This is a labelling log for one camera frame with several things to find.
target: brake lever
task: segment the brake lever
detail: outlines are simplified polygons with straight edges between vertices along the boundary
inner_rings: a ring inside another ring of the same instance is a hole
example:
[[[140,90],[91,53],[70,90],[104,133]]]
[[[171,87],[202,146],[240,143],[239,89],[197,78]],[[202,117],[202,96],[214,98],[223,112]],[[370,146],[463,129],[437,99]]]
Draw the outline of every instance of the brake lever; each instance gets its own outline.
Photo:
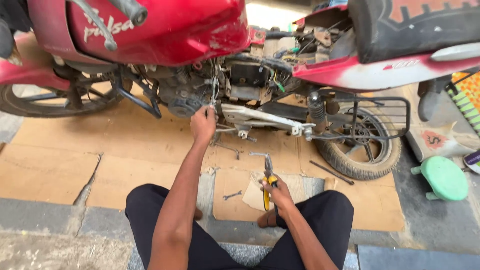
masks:
[[[92,7],[85,0],[68,0],[71,1],[77,6],[79,6],[85,14],[87,14],[92,21],[98,26],[100,31],[102,31],[103,37],[105,38],[104,46],[107,50],[114,51],[117,49],[117,43],[113,39],[112,33],[108,30],[105,24],[102,22],[100,17],[93,11]]]

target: fuel tank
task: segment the fuel tank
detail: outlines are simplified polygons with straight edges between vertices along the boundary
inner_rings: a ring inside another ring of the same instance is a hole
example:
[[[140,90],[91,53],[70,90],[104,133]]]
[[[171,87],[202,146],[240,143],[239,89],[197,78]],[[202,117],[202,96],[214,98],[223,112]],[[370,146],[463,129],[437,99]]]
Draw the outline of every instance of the fuel tank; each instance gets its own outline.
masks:
[[[138,0],[148,18],[133,26],[108,0],[87,0],[113,34],[109,51],[95,23],[67,2],[67,22],[75,47],[105,61],[180,66],[240,52],[250,44],[245,0]]]

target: pliers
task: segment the pliers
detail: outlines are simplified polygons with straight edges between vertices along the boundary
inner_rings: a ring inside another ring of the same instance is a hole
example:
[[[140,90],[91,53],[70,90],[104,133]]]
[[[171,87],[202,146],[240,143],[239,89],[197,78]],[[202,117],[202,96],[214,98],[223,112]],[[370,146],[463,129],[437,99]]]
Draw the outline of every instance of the pliers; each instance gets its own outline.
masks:
[[[273,165],[272,165],[272,159],[270,156],[265,156],[265,171],[264,171],[264,177],[262,181],[268,182],[272,187],[277,188],[276,182],[278,181],[277,177],[273,173]],[[270,209],[270,196],[268,195],[268,191],[264,189],[264,208],[265,211],[268,211]],[[278,209],[275,205],[275,213],[278,214]]]

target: front wheel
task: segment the front wheel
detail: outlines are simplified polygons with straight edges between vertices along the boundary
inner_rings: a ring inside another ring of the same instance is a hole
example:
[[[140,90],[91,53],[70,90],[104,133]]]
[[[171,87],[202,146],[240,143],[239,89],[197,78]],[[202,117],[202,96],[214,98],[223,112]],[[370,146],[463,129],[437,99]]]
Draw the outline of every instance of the front wheel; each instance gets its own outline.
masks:
[[[129,91],[132,88],[132,81],[124,81],[123,85]],[[66,91],[52,87],[2,85],[0,86],[0,111],[38,118],[79,116],[110,108],[123,98],[111,88],[109,81],[96,75],[83,78],[75,91],[78,91],[80,96],[79,106],[74,106]]]
[[[351,106],[342,106],[338,113],[348,113]],[[377,136],[394,135],[392,121],[375,108],[358,109],[366,129]],[[358,180],[373,180],[389,174],[398,163],[401,152],[400,138],[390,140],[369,139],[361,144],[333,143],[315,140],[322,157],[337,171]]]

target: pulsar motorcycle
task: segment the pulsar motorcycle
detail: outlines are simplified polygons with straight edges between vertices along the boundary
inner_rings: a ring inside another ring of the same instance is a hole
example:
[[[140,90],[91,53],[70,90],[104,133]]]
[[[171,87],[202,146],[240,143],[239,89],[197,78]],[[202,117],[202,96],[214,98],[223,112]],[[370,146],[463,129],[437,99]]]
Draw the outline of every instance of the pulsar motorcycle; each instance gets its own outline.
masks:
[[[293,32],[248,26],[244,0],[0,3],[1,111],[76,116],[126,98],[161,118],[159,104],[178,117],[214,104],[218,134],[254,141],[252,128],[286,130],[363,180],[395,167],[410,102],[359,93],[420,83],[427,121],[451,74],[480,65],[477,0],[350,0],[299,19]],[[105,93],[92,86],[108,81]],[[133,82],[149,102],[130,93]],[[24,97],[16,84],[42,92]],[[293,94],[307,106],[278,102]],[[368,160],[351,158],[359,149]]]

